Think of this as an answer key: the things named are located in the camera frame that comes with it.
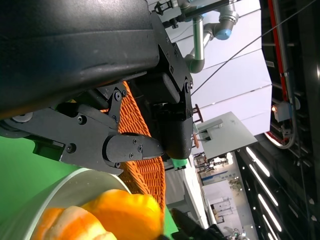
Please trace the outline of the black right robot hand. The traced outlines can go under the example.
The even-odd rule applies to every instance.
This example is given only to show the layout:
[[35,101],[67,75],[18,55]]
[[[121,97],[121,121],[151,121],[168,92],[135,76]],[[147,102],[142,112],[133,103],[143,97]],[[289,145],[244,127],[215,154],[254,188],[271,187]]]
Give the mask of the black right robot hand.
[[174,240],[225,240],[218,227],[213,224],[204,229],[194,220],[176,208],[170,210],[178,231],[171,234]]

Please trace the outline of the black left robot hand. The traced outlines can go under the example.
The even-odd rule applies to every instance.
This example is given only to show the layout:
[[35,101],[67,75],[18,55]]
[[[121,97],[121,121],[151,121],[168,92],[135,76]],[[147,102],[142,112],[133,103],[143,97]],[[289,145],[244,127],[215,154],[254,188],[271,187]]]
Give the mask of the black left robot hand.
[[[160,139],[119,133],[135,80]],[[56,161],[120,175],[121,163],[192,148],[192,77],[145,0],[3,0],[0,134]]]

